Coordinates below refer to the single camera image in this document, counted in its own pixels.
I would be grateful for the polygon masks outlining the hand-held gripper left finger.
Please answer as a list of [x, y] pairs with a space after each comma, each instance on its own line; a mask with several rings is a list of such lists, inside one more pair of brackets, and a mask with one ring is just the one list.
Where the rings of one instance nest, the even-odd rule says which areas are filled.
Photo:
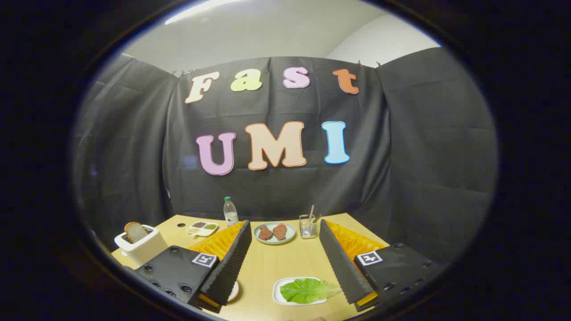
[[242, 221], [190, 248], [169, 246], [134, 273], [185, 304], [218, 313], [229, 301], [251, 242], [250, 221]]

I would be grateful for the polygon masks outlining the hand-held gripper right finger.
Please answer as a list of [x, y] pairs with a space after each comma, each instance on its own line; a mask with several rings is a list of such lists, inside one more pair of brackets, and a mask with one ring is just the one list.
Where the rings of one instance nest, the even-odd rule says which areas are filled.
[[445, 270], [406, 244], [384, 246], [334, 222], [322, 221], [319, 239], [341, 290], [357, 311], [406, 300]]

